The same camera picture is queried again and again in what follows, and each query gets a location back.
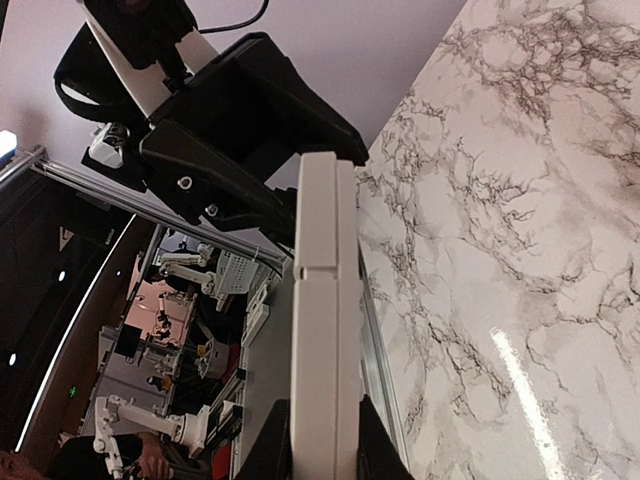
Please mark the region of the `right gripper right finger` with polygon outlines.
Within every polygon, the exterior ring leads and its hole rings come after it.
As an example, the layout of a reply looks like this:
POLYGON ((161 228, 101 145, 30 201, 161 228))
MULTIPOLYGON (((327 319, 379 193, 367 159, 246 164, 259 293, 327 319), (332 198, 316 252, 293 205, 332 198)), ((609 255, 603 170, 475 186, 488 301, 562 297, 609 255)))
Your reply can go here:
POLYGON ((359 480, 413 480, 368 395, 359 406, 359 480))

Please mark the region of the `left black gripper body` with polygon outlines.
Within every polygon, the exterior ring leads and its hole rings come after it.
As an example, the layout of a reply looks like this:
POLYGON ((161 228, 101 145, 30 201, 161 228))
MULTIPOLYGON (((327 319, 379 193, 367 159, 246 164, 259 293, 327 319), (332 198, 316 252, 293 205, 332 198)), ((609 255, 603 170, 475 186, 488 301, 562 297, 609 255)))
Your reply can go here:
POLYGON ((279 133, 260 79, 263 60, 279 54, 284 55, 268 34, 247 34, 153 114, 153 128, 140 144, 141 157, 151 169, 147 185, 189 224, 208 221, 192 201, 198 142, 211 144, 234 159, 248 156, 267 140, 280 140, 292 149, 279 133))

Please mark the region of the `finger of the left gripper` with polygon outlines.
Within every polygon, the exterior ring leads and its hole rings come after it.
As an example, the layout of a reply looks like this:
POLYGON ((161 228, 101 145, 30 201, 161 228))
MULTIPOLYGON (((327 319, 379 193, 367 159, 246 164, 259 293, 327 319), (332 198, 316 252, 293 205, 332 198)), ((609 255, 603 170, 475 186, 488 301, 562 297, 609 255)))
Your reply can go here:
POLYGON ((288 57, 266 57, 260 79, 279 133, 294 152, 332 151, 355 165, 366 164, 369 153, 359 131, 304 82, 288 57))
POLYGON ((270 241, 292 247, 296 189, 266 185, 292 155, 293 150, 280 140, 267 140, 242 159, 198 142, 194 207, 223 232, 256 228, 270 241))

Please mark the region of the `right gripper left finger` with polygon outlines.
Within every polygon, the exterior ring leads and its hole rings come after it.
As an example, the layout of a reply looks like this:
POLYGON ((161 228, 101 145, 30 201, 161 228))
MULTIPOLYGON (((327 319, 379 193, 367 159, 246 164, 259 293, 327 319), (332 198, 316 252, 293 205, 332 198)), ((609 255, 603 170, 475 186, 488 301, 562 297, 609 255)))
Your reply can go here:
POLYGON ((291 476, 290 401, 278 399, 239 471, 239 478, 286 480, 291 476))

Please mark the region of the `white remote control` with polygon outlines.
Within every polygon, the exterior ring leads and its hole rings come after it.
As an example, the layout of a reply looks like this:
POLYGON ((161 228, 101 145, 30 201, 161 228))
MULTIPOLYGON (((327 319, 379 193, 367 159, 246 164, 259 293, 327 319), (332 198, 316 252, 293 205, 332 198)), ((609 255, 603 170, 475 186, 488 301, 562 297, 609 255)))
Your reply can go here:
POLYGON ((297 193, 291 420, 295 479, 354 479, 360 280, 353 165, 302 156, 297 193))

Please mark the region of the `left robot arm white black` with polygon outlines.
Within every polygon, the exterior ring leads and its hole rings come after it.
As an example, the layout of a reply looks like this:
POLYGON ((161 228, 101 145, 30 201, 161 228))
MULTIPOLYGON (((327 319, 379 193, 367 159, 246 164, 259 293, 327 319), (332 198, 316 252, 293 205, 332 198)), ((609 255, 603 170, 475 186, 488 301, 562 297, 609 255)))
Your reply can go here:
POLYGON ((357 166, 369 158, 358 130, 263 32, 236 41, 150 114, 134 103, 88 28, 60 61, 54 85, 72 113, 125 129, 121 166, 90 156, 83 164, 154 194, 191 225, 256 228, 292 245, 296 193, 267 181, 297 154, 332 152, 357 166))

